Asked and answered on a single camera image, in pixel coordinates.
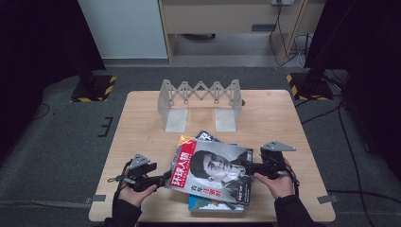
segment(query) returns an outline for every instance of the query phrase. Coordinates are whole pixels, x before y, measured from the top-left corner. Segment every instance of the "person's right hand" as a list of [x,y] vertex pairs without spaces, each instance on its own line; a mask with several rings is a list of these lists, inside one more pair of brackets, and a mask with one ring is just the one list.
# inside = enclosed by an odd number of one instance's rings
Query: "person's right hand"
[[[285,159],[285,161],[287,166],[290,167],[288,160]],[[275,200],[289,195],[294,195],[294,184],[288,175],[282,175],[275,180],[271,180],[259,173],[254,173],[253,176],[259,182],[265,184],[269,188]]]

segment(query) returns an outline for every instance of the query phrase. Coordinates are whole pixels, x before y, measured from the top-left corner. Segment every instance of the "magazine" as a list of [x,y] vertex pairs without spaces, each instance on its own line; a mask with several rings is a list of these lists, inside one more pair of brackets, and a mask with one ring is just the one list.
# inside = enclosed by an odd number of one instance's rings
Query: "magazine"
[[252,176],[242,162],[253,159],[251,149],[220,142],[206,131],[182,135],[166,187],[216,201],[249,205]]
[[242,213],[244,205],[216,201],[205,197],[189,195],[188,210],[193,212]]

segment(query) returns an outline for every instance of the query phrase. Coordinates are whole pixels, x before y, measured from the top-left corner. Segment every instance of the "magazine cover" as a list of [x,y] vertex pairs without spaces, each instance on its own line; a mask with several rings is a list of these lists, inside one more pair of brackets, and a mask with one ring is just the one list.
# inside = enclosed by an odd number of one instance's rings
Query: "magazine cover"
[[249,205],[252,176],[245,174],[242,161],[251,161],[253,151],[201,138],[182,136],[171,164],[166,187],[188,194]]
[[244,205],[189,195],[188,210],[193,212],[242,213]]

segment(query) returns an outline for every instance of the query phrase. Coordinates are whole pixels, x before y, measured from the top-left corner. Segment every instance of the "wall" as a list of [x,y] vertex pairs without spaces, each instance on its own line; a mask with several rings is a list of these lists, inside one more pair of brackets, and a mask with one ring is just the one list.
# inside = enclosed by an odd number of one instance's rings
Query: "wall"
[[102,59],[167,59],[157,0],[78,0]]

